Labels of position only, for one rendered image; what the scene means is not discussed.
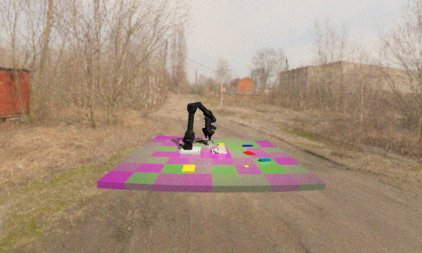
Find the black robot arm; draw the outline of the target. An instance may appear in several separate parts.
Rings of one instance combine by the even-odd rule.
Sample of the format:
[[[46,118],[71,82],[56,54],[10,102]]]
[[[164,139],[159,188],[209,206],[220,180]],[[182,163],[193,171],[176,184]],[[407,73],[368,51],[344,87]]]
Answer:
[[[207,110],[201,102],[195,102],[195,103],[188,103],[187,110],[189,113],[188,117],[188,125],[187,125],[187,131],[185,132],[185,135],[182,139],[182,142],[184,142],[184,150],[192,150],[192,143],[195,138],[195,132],[193,131],[193,123],[194,123],[194,115],[195,112],[199,108],[205,115],[205,124],[211,124],[213,122],[216,122],[215,116],[213,116],[211,110]]]

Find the yellow flat rectangular plate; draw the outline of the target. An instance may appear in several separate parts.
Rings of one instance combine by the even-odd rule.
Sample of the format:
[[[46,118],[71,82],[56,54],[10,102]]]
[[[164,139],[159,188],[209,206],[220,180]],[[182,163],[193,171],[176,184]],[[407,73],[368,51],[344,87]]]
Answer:
[[[195,165],[191,164],[184,164],[182,172],[194,172],[195,171]]]

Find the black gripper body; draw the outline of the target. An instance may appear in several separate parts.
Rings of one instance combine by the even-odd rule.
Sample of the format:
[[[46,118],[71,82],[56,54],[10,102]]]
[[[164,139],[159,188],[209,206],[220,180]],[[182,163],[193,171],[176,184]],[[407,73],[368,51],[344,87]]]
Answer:
[[[214,134],[214,130],[211,129],[211,124],[205,124],[205,128],[202,128],[202,131],[207,131],[208,134]]]

